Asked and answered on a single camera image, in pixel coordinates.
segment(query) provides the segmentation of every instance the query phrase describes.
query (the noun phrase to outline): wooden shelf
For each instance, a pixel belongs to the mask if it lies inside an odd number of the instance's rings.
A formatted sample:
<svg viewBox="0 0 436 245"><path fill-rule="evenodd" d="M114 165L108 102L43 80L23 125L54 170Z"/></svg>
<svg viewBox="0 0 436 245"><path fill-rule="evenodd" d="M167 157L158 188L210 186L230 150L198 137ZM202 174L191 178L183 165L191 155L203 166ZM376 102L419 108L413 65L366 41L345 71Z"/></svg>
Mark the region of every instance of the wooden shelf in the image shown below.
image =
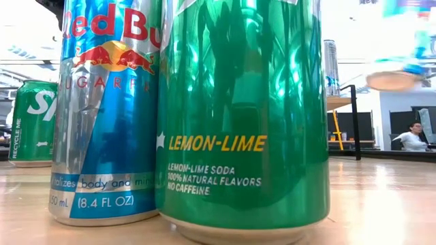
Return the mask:
<svg viewBox="0 0 436 245"><path fill-rule="evenodd" d="M327 111L334 110L352 103L348 97L327 97Z"/></svg>

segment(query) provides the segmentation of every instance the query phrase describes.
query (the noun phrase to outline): can rim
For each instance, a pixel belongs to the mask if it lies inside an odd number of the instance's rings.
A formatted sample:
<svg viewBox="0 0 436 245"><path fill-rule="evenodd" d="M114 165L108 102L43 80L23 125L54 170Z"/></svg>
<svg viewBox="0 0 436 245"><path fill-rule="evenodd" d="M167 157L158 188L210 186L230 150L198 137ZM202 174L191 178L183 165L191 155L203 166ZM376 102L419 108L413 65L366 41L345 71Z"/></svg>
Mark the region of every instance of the can rim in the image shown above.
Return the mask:
<svg viewBox="0 0 436 245"><path fill-rule="evenodd" d="M48 82L48 81L43 81L43 80L38 80L38 79L26 79L26 80L22 81L23 84L25 84L26 82L46 82L46 83L50 83L50 84L57 84L57 82Z"/></svg>

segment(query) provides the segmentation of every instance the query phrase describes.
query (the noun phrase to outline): table surface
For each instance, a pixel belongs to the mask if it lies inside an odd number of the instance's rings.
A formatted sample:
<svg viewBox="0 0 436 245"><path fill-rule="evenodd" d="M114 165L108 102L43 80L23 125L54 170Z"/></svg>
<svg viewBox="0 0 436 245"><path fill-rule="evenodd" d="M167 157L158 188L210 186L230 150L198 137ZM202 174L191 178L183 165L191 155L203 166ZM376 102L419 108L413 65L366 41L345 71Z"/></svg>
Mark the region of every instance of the table surface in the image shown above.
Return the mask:
<svg viewBox="0 0 436 245"><path fill-rule="evenodd" d="M196 244L155 217L113 227L68 227L47 209L50 169L0 162L0 244ZM302 244L436 244L436 164L330 158L331 211Z"/></svg>

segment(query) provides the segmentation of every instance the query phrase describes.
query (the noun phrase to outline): lemon-lime soda can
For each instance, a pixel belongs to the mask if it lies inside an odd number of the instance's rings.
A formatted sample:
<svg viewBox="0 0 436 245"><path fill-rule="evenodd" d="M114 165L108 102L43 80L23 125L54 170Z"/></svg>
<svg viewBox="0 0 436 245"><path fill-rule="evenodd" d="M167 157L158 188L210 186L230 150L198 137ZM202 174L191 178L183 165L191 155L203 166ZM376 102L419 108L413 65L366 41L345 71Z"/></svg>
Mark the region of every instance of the lemon-lime soda can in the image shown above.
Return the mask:
<svg viewBox="0 0 436 245"><path fill-rule="evenodd" d="M25 80L18 89L12 122L10 163L49 167L53 158L57 84Z"/></svg>
<svg viewBox="0 0 436 245"><path fill-rule="evenodd" d="M289 244L329 211L320 2L163 2L157 207L205 244Z"/></svg>

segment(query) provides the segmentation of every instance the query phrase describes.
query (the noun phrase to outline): silver and blue can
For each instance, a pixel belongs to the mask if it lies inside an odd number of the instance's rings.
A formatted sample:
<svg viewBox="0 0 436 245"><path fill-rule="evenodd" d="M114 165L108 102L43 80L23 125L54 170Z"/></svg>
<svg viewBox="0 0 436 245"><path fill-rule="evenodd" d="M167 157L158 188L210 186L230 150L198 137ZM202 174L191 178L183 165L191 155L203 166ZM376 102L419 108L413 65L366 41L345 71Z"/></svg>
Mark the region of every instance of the silver and blue can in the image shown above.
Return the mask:
<svg viewBox="0 0 436 245"><path fill-rule="evenodd" d="M65 1L49 198L60 223L157 214L160 16L160 1Z"/></svg>
<svg viewBox="0 0 436 245"><path fill-rule="evenodd" d="M326 95L337 97L341 95L339 85L338 59L336 44L333 40L324 40L324 73L326 76Z"/></svg>

